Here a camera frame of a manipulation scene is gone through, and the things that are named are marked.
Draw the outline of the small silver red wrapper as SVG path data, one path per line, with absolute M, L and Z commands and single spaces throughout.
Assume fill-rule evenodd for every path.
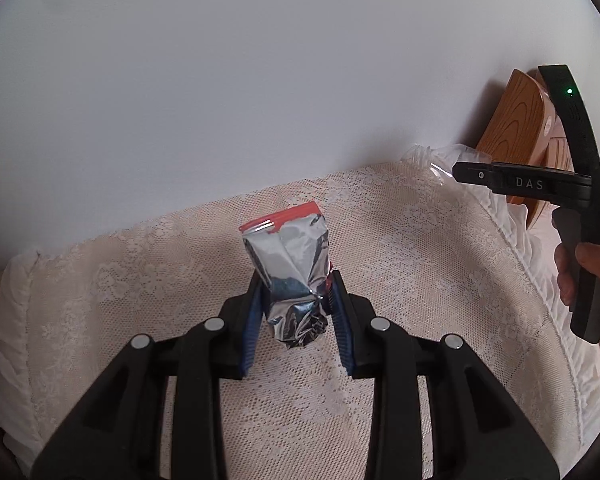
M 266 214 L 239 232 L 268 291 L 263 312 L 274 338 L 296 348 L 324 334 L 332 264 L 329 229 L 317 203 Z

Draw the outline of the clear plastic wrapper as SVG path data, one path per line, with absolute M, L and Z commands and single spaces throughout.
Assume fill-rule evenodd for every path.
M 453 144 L 443 148 L 430 148 L 425 168 L 441 184 L 455 182 L 453 167 L 457 162 L 491 165 L 492 157 L 464 144 Z

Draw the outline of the wooden headboard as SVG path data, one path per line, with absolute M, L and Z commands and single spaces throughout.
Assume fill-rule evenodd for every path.
M 573 170 L 562 121 L 537 70 L 513 70 L 477 150 L 494 162 Z

